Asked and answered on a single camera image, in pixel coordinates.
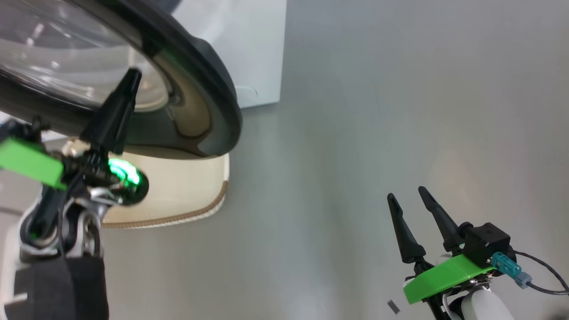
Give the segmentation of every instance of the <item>washing machine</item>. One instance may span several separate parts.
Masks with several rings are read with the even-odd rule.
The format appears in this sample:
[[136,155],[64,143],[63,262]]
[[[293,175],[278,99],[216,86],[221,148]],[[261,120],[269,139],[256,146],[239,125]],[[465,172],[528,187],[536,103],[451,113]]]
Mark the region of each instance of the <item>washing machine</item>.
[[278,101],[284,2],[0,0],[0,7],[0,111],[12,117],[41,116],[54,132],[77,137],[125,72],[142,72],[122,156],[160,183],[109,225],[168,225],[219,208],[240,107]]

